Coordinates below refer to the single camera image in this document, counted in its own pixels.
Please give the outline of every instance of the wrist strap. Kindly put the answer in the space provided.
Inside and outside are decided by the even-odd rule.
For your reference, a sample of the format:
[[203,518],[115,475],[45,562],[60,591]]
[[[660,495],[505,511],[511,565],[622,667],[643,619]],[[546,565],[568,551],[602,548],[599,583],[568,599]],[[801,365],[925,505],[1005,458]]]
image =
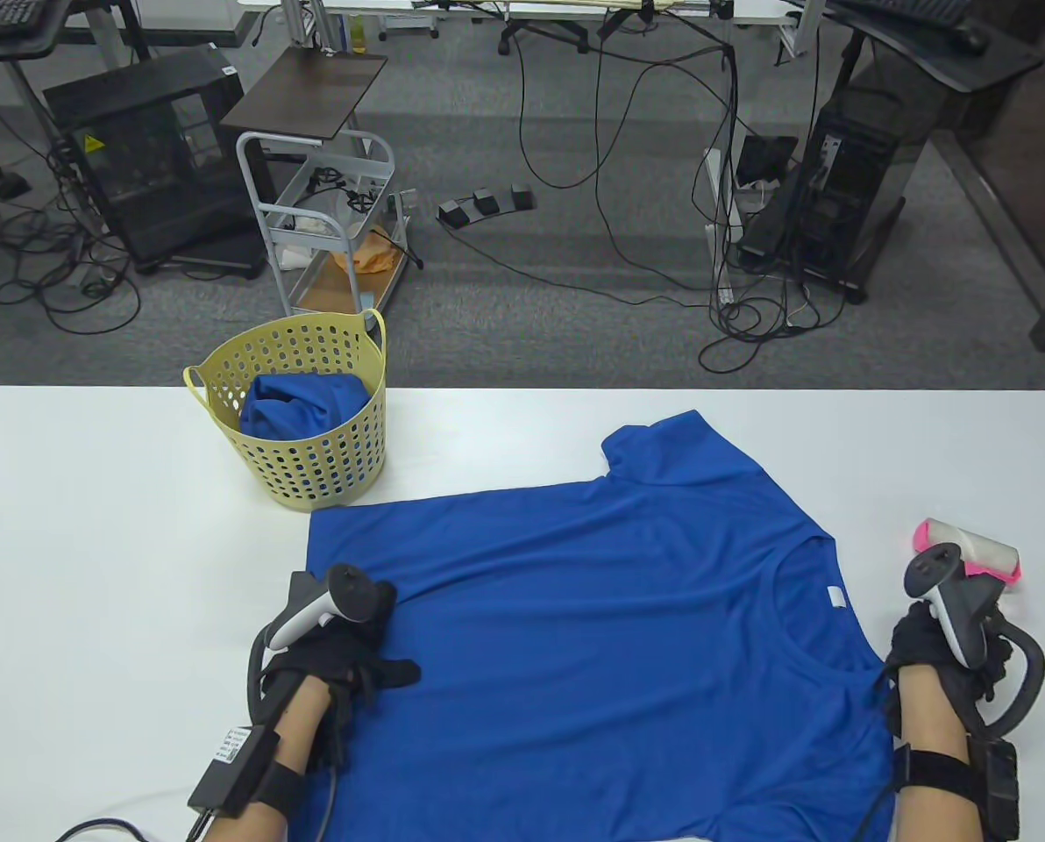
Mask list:
[[928,787],[979,802],[979,787],[975,770],[959,758],[934,751],[915,751],[905,743],[892,752],[892,789]]
[[293,818],[305,795],[305,779],[289,767],[272,763],[250,801],[268,803],[285,818]]

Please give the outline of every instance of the yellow laundry basket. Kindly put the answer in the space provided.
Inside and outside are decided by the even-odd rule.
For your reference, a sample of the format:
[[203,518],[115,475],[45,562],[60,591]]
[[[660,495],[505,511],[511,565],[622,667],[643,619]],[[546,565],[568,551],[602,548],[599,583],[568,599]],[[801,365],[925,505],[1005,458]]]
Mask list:
[[[367,333],[378,322],[381,342]],[[306,313],[268,322],[223,342],[183,381],[210,413],[254,476],[282,506],[302,512],[343,506],[370,488],[386,458],[386,324],[377,309]],[[353,374],[371,400],[346,424],[300,441],[266,441],[238,431],[258,374]],[[193,375],[206,384],[199,392]]]

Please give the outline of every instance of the pc tower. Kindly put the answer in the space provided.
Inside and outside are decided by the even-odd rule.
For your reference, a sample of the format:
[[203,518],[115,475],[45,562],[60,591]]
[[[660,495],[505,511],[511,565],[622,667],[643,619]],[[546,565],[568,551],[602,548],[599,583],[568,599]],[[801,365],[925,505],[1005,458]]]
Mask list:
[[840,285],[847,301],[863,301],[946,96],[902,64],[869,65],[823,106],[803,163],[737,243],[740,265],[760,273],[776,264],[795,280]]
[[[45,92],[91,204],[138,270],[166,261],[257,276],[265,249],[234,143],[220,120],[242,98],[237,71],[213,45],[169,53]],[[259,195],[270,169],[251,144]]]

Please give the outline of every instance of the black glove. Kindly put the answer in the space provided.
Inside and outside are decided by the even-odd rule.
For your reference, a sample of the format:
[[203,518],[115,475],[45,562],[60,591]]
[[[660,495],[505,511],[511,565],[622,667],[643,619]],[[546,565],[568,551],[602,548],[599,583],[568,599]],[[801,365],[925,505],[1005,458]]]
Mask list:
[[316,733],[310,768],[343,767],[343,730],[351,722],[353,697],[362,694],[367,704],[373,704],[375,691],[417,684],[422,678],[421,666],[414,661],[389,661],[378,656],[398,593],[390,582],[378,582],[377,586],[378,610],[370,621],[350,623],[334,617],[275,654],[262,670],[263,691],[282,673],[316,676],[331,691],[331,707]]
[[368,702],[373,702],[375,686],[386,689],[416,684],[422,671],[414,661],[388,661],[378,656],[398,593],[390,582],[378,582],[377,587],[378,612],[374,617],[366,623],[334,617],[327,626],[312,629],[283,653],[275,654],[262,670],[263,686],[271,676],[293,670],[322,678],[329,685],[363,689]]
[[[976,702],[994,699],[994,685],[1006,675],[1006,661],[1013,654],[1013,647],[999,634],[988,635],[986,663],[979,670],[968,670],[955,660],[948,646],[944,629],[931,615],[927,602],[912,603],[908,613],[892,629],[892,649],[884,659],[884,677],[896,682],[896,674],[901,666],[927,663],[935,666],[951,706],[958,714],[960,722],[969,733],[983,736],[986,729]],[[901,734],[901,697],[891,693],[886,703],[888,729],[892,734]]]

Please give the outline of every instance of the basket handle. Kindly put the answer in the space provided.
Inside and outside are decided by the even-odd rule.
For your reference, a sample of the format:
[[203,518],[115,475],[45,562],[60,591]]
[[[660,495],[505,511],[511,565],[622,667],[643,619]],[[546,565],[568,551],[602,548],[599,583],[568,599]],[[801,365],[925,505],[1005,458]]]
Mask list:
[[389,344],[386,341],[386,322],[382,321],[382,313],[379,313],[377,309],[375,309],[375,308],[364,309],[363,312],[362,312],[362,317],[363,317],[363,331],[366,331],[366,329],[367,329],[367,317],[368,315],[373,315],[375,324],[378,324],[378,340],[381,341],[381,342],[378,343],[378,350],[379,350],[379,352],[382,352],[382,371],[385,372],[386,371],[386,353],[387,353],[387,349],[389,347]]
[[[194,372],[194,374],[199,374],[199,366],[188,366],[188,368],[183,370],[183,383],[187,387],[187,391],[193,394],[194,400],[202,403],[203,408],[205,408],[207,413],[210,413],[210,405],[207,404],[206,398],[203,397],[202,394],[199,394],[199,387],[194,384],[193,380],[191,380],[192,372]],[[199,376],[199,380],[203,381],[203,375]]]

